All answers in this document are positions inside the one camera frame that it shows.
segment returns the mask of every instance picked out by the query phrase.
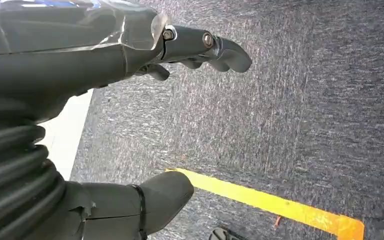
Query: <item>gray robot arm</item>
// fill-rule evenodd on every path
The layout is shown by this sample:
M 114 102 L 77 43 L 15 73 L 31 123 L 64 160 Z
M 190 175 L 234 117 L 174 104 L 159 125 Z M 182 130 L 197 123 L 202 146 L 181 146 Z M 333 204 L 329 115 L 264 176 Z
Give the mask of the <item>gray robot arm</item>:
M 167 25 L 149 7 L 0 0 L 0 240 L 132 240 L 164 228 L 194 192 L 183 174 L 139 186 L 64 181 L 35 145 L 45 135 L 37 123 L 89 89 L 134 75 L 163 81 L 163 63 L 204 62 L 240 73 L 252 63 L 236 43 Z

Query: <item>screw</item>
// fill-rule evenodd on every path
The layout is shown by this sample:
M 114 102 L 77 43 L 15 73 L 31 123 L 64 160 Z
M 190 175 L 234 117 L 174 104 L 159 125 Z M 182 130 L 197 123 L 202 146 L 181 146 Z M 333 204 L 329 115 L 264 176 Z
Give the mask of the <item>screw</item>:
M 207 49 L 210 49 L 214 45 L 214 38 L 209 32 L 204 33 L 202 36 L 202 41 L 204 42 L 204 46 Z
M 175 34 L 173 33 L 173 31 L 167 29 L 167 30 L 164 30 L 164 32 L 162 33 L 162 38 L 164 40 L 173 40 L 175 38 Z

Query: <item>white object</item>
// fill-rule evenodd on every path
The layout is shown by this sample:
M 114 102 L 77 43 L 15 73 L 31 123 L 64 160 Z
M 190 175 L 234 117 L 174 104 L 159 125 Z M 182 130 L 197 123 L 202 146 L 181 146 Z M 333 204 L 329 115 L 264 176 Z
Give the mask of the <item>white object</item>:
M 91 89 L 70 98 L 59 116 L 40 124 L 46 129 L 46 135 L 38 144 L 48 148 L 48 158 L 66 181 L 73 169 L 92 93 Z

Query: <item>black ribbed hose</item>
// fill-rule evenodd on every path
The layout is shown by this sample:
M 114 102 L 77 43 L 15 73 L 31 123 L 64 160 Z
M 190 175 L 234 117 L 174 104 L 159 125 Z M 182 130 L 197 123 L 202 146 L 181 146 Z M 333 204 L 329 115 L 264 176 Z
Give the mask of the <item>black ribbed hose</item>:
M 47 148 L 35 145 L 44 136 L 34 124 L 0 124 L 0 240 L 22 239 L 64 194 Z

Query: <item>yellow tape line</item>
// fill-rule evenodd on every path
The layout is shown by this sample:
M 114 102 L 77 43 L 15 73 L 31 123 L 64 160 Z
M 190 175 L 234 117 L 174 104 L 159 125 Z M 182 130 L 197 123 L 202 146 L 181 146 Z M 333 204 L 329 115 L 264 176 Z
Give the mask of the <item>yellow tape line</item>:
M 295 220 L 325 232 L 334 234 L 338 240 L 363 240 L 364 224 L 345 215 L 290 201 L 252 188 L 218 180 L 181 168 L 167 169 L 185 174 L 192 185 L 217 195 L 256 207 L 273 214 Z

